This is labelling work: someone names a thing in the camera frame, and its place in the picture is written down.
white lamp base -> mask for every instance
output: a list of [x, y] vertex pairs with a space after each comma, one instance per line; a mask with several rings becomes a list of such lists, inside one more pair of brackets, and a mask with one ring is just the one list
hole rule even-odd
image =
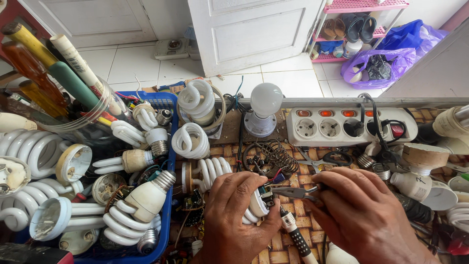
[[254, 112], [244, 116], [244, 127], [246, 131], [258, 138], [265, 138], [272, 134], [277, 125], [277, 118], [271, 115], [268, 118], [259, 118]]

yellow handle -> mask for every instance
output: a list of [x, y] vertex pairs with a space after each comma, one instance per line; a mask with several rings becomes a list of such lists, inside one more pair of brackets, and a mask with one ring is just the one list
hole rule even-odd
[[23, 25], [11, 22], [2, 27], [1, 32], [9, 39], [23, 43], [46, 69], [58, 62], [57, 58]]

clear plastic jar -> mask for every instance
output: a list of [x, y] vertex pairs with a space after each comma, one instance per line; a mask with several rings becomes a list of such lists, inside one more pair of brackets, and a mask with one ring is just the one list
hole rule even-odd
[[113, 136], [112, 130], [109, 126], [98, 122], [98, 118], [102, 115], [109, 115], [109, 106], [111, 102], [115, 102], [121, 109], [120, 115], [113, 115], [119, 120], [124, 120], [129, 123], [133, 123], [132, 114], [125, 106], [124, 102], [116, 95], [113, 89], [109, 87], [106, 81], [98, 77], [104, 86], [104, 91], [98, 104], [83, 117], [66, 124], [60, 125], [47, 125], [40, 122], [37, 124], [50, 132], [57, 133], [64, 139], [68, 139], [74, 143], [82, 143], [87, 146], [103, 146], [109, 143], [119, 140]]

white door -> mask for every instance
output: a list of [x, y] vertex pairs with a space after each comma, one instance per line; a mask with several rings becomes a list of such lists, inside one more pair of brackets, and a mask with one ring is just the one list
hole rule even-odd
[[20, 0], [33, 16], [75, 47], [156, 40], [140, 0]]
[[189, 0], [205, 75], [299, 55], [321, 0]]

shoe rack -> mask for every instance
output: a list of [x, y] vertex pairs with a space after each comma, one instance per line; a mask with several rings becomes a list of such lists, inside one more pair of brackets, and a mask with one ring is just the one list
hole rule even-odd
[[[386, 0], [381, 4], [377, 4], [376, 0], [334, 0], [332, 4], [328, 6], [324, 6], [322, 12], [320, 13], [319, 23], [317, 30], [314, 30], [311, 34], [309, 39], [313, 39], [311, 45], [308, 46], [308, 54], [311, 57], [311, 53], [313, 51], [313, 47], [317, 41], [327, 41], [323, 38], [323, 36], [319, 33], [320, 29], [322, 28], [324, 21], [326, 21], [327, 14], [337, 14], [337, 13], [358, 13], [358, 12], [371, 12], [371, 11], [383, 11], [383, 10], [393, 10], [393, 9], [400, 9], [399, 13], [397, 13], [396, 17], [392, 20], [389, 27], [384, 30], [383, 27], [379, 27], [375, 29], [373, 33], [373, 38], [379, 38], [373, 49], [375, 49], [379, 43], [383, 40], [389, 30], [394, 26], [397, 22], [399, 17], [402, 15], [404, 10], [409, 6], [405, 0]], [[342, 62], [346, 61], [347, 59], [344, 57], [336, 58], [332, 54], [324, 55], [320, 54], [319, 57], [315, 60], [311, 60], [312, 62]]]

